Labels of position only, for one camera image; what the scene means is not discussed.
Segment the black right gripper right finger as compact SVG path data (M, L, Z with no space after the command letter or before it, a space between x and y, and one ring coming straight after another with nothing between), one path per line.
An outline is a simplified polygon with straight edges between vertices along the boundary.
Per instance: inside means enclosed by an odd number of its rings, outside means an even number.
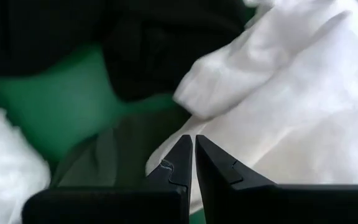
M278 184L203 135L195 156L207 223L358 224L358 185Z

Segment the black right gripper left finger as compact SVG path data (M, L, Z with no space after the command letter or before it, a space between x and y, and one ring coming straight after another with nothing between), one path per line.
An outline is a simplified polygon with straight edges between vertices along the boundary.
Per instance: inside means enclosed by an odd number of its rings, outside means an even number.
M60 187L26 201L23 224L189 222L193 143L183 135L143 183L131 189Z

